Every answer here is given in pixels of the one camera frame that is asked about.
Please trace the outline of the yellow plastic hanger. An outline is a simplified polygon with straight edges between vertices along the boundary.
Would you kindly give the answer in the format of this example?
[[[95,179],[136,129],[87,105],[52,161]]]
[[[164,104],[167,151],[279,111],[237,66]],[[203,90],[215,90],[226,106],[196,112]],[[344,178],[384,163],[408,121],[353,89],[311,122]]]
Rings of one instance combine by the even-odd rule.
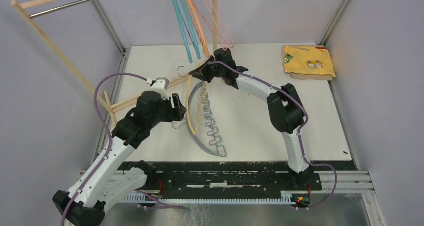
[[[181,72],[181,68],[184,68],[184,66],[177,67],[177,73],[183,79],[181,82],[187,81],[186,98],[185,98],[186,108],[187,108],[187,112],[186,112],[187,125],[188,125],[189,132],[191,132],[192,135],[197,136],[198,126],[197,126],[197,123],[195,122],[195,118],[196,118],[194,115],[195,110],[192,109],[192,99],[190,99],[190,96],[192,92],[194,91],[194,77],[189,75],[188,72],[183,74]]]

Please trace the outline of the orange wavy plastic hanger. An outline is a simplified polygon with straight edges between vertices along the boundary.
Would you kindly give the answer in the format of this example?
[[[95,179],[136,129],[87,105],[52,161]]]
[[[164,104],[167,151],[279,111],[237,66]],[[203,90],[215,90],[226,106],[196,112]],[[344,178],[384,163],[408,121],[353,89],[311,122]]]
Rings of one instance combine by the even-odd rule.
[[[198,15],[198,11],[197,11],[197,7],[195,6],[195,3],[193,2],[193,0],[184,0],[185,3],[189,6],[189,13],[191,16],[191,20],[195,29],[195,32],[199,38],[199,41],[203,47],[203,52],[204,54],[209,57],[210,53],[209,53],[209,49],[208,49],[208,44],[207,44],[207,40],[203,31],[203,27]]]

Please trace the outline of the blue wavy plastic hanger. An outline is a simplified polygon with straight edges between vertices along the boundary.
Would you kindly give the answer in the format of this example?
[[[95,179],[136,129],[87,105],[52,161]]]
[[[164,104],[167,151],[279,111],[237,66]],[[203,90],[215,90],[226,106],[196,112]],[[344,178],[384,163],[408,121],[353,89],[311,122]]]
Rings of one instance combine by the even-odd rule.
[[[185,0],[177,0],[178,4],[179,4],[179,8],[181,11],[181,15],[183,18],[183,22],[184,22],[184,26],[186,27],[186,35],[187,35],[187,41],[188,41],[188,45],[189,45],[189,40],[191,41],[191,44],[194,48],[195,51],[195,55],[198,59],[200,59],[201,56],[201,49],[200,46],[202,45],[200,43],[200,40],[195,32],[193,23],[192,23],[192,18],[190,16],[190,12],[189,12],[189,6],[185,3]]]

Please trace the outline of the pink wire hanger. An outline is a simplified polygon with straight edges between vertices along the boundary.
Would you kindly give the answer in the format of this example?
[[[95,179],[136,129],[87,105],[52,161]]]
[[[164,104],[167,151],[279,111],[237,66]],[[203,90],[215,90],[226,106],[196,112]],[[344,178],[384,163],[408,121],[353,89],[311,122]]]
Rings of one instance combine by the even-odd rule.
[[[213,50],[216,50],[218,46],[223,49],[233,48],[235,43],[230,35],[229,31],[226,29],[223,19],[219,14],[218,9],[218,0],[202,0],[205,6],[205,9],[201,7],[193,0],[195,6],[197,7],[197,13],[203,27],[203,32],[205,35],[205,29],[208,29],[212,34],[212,47]]]

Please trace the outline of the teal plastic hanger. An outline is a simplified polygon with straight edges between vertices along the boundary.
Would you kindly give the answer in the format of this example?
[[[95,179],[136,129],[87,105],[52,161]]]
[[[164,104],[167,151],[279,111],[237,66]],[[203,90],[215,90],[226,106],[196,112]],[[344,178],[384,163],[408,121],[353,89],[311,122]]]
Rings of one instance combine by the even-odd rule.
[[[185,27],[184,22],[183,22],[183,17],[182,17],[181,10],[180,10],[179,4],[178,4],[178,0],[172,0],[172,4],[173,4],[174,10],[175,10],[179,29],[180,29],[180,32],[181,32],[181,35],[182,35],[182,38],[183,38],[183,42],[184,42],[184,46],[185,46],[185,49],[186,49],[188,61],[190,63],[192,63],[193,57],[192,57],[192,54],[191,54],[191,50],[189,48],[188,39],[187,39],[187,35],[186,35],[186,27]]]

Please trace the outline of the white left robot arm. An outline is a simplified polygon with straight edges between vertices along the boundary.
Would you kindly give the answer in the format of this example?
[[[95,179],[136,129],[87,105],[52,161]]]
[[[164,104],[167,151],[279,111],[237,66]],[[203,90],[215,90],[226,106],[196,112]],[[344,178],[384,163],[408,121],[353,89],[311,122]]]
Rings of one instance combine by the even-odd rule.
[[[111,185],[110,178],[123,162],[146,140],[161,122],[182,121],[186,108],[177,93],[162,98],[155,91],[145,91],[111,133],[110,145],[88,171],[69,190],[59,190],[53,202],[63,220],[73,225],[101,225],[106,213],[131,192],[152,189],[157,184],[157,169],[144,160]]]

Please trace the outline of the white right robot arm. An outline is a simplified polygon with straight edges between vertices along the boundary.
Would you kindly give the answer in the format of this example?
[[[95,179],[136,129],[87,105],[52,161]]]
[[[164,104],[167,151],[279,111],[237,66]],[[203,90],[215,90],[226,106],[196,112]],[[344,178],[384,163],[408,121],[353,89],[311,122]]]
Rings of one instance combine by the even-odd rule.
[[[251,93],[267,103],[271,124],[282,133],[288,154],[289,184],[301,190],[309,183],[313,170],[306,156],[301,130],[308,115],[293,84],[283,86],[265,81],[244,66],[239,66],[229,49],[217,49],[198,68],[189,72],[190,76],[210,83],[214,78],[238,90]]]

